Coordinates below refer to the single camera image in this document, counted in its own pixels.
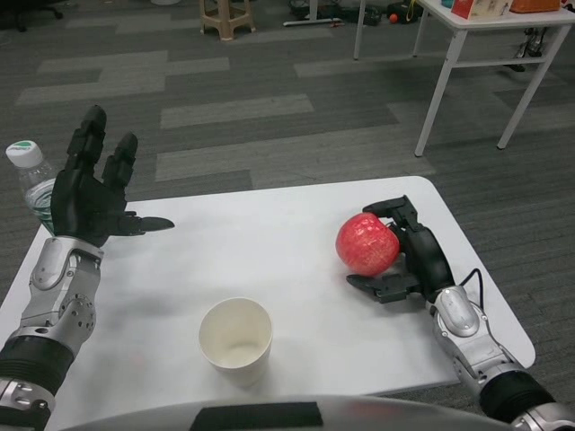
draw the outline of beige stool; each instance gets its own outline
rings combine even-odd
[[[206,27],[214,27],[219,32],[221,40],[233,40],[236,27],[249,25],[250,30],[254,32],[250,0],[243,0],[243,3],[245,10],[231,6],[230,0],[217,0],[217,9],[206,11],[206,0],[199,0],[201,33],[204,34]]]

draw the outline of gray carpet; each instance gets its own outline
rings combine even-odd
[[[140,138],[131,200],[424,175],[533,340],[535,377],[575,407],[575,34],[507,150],[495,145],[532,67],[455,70],[416,159],[449,33],[432,21],[430,55],[401,60],[417,26],[384,22],[366,28],[354,64],[355,25],[284,29],[284,3],[255,2],[258,31],[226,44],[199,34],[190,0],[78,0],[61,7],[62,21],[31,13],[24,34],[3,17],[4,146],[33,139],[61,167],[72,131],[97,102],[109,114],[106,151],[126,130]],[[521,40],[520,32],[474,35],[465,53],[509,57]],[[0,195],[2,300],[38,227],[4,152]],[[401,397],[474,409],[459,385]]]

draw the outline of apple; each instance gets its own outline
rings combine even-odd
[[[341,227],[335,250],[354,273],[372,277],[394,264],[399,255],[399,240],[376,215],[361,213]]]

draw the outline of white bottle cap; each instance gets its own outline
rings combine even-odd
[[[34,141],[19,141],[6,148],[6,155],[17,168],[33,168],[44,160]]]

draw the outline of white table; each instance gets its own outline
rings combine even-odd
[[[361,36],[363,32],[363,18],[366,11],[366,1],[361,0],[359,7],[358,30],[356,33],[356,43],[353,57],[357,60],[359,58],[359,47],[361,45]],[[451,10],[442,6],[440,0],[417,0],[418,4],[423,7],[423,15],[421,16],[420,27],[415,40],[415,47],[413,48],[413,56],[416,57],[420,50],[421,35],[425,31],[425,27],[429,15],[435,16],[440,22],[446,25],[454,34],[447,50],[446,61],[441,69],[438,84],[435,87],[431,104],[429,105],[428,115],[423,123],[420,139],[415,147],[415,155],[423,155],[425,144],[427,144],[429,132],[433,126],[433,121],[438,113],[439,104],[443,97],[443,91],[446,89],[447,80],[454,68],[462,67],[480,67],[480,66],[503,66],[503,65],[526,65],[538,63],[539,67],[531,79],[521,101],[511,116],[511,120],[505,127],[503,135],[497,144],[497,147],[502,150],[507,146],[511,135],[518,126],[527,105],[533,98],[539,84],[544,78],[547,69],[553,62],[553,58],[561,44],[563,43],[567,33],[571,29],[571,25],[575,23],[575,13],[569,12],[566,9],[560,9],[556,12],[546,13],[508,13],[499,18],[489,20],[466,20],[461,18]],[[489,31],[489,30],[508,30],[508,29],[525,29],[529,27],[559,27],[554,39],[551,43],[545,43],[544,55],[542,57],[534,58],[506,58],[482,61],[457,61],[461,50],[464,46],[467,33],[470,31]]]
[[[334,242],[364,205],[407,194],[456,280],[479,268],[497,339],[524,365],[535,351],[433,185],[420,177],[136,202],[171,218],[161,233],[104,246],[98,321],[57,395],[48,430],[187,401],[374,394],[456,382],[417,298],[383,306],[349,286]],[[0,341],[28,303],[39,231],[0,309]],[[473,283],[469,295],[477,301]],[[197,334],[215,303],[247,296],[270,313],[270,370],[249,390],[202,357]]]
[[[300,21],[286,21],[284,22],[284,27],[294,27],[297,25],[313,25],[313,24],[331,24],[335,22],[341,22],[340,18],[322,18],[317,17],[317,7],[319,0],[308,0],[309,3],[309,18],[307,20]]]

